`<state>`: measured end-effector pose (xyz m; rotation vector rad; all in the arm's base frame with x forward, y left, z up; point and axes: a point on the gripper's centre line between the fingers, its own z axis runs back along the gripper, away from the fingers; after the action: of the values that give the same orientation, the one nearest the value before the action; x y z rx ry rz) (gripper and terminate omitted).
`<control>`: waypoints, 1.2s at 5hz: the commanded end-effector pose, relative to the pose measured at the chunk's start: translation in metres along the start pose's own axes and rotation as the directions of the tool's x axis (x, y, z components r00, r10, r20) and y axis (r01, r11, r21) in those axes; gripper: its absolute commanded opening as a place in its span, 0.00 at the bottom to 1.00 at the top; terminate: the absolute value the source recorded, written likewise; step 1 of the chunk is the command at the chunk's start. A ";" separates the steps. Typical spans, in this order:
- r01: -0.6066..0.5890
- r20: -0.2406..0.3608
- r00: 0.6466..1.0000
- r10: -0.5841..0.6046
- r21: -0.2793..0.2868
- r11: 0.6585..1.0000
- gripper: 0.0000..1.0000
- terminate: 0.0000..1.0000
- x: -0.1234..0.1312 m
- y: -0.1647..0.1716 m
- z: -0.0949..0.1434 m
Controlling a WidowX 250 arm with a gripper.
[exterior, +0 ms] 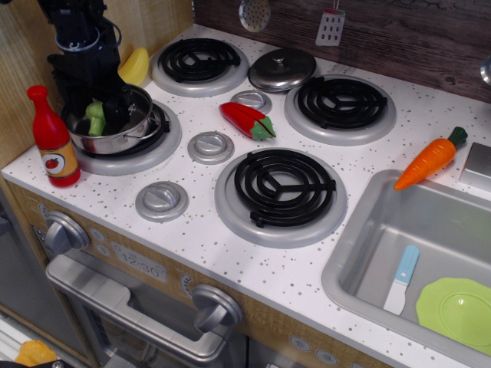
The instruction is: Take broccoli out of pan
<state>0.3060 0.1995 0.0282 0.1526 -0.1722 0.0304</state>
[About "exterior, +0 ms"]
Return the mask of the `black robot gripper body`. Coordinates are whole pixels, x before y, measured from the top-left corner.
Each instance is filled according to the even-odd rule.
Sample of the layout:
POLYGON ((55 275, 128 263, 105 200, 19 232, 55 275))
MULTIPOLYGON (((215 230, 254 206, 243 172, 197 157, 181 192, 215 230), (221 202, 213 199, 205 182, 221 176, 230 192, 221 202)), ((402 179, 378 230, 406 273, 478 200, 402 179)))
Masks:
POLYGON ((117 26, 57 26, 59 54, 48 56, 55 71, 82 80, 94 100, 130 98, 128 85, 118 74, 121 32, 117 26))

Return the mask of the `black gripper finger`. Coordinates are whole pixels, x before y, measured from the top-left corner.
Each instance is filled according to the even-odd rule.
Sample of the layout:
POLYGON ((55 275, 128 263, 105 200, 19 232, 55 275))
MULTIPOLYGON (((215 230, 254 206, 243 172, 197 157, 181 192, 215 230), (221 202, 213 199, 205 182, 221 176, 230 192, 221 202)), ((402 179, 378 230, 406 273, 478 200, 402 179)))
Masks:
POLYGON ((130 122, 130 98, 110 97, 103 102, 103 113, 106 121, 104 134, 117 134, 130 122))
POLYGON ((61 71, 55 71, 55 81, 68 111, 75 117, 82 118, 87 106, 94 102, 85 83, 61 71))

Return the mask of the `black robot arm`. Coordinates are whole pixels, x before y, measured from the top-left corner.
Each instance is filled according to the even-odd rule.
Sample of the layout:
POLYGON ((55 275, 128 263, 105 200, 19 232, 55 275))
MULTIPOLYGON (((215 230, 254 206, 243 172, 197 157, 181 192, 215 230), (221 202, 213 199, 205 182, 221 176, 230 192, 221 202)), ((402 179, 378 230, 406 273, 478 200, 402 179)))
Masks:
POLYGON ((118 74, 119 28, 104 17, 102 1, 40 1, 54 26, 59 54, 48 56, 65 106, 82 117, 89 104, 100 101, 106 129, 118 133, 130 121, 130 87, 118 74))

